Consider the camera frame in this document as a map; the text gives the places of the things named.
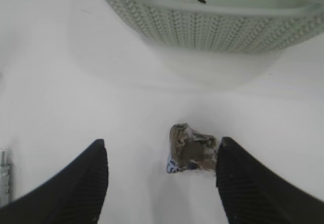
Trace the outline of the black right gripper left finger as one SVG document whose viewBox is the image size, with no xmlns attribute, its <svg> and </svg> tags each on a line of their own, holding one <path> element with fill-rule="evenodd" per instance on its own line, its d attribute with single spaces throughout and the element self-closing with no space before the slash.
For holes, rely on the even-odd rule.
<svg viewBox="0 0 324 224">
<path fill-rule="evenodd" d="M 1 223 L 98 223 L 108 189 L 103 139 L 41 186 L 1 208 Z"/>
</svg>

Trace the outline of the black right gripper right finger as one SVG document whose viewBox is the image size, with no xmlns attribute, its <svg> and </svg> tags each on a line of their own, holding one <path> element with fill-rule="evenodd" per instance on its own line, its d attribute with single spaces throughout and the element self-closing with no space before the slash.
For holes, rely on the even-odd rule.
<svg viewBox="0 0 324 224">
<path fill-rule="evenodd" d="M 216 187 L 229 223 L 323 223 L 323 201 L 264 166 L 235 140 L 223 137 Z"/>
</svg>

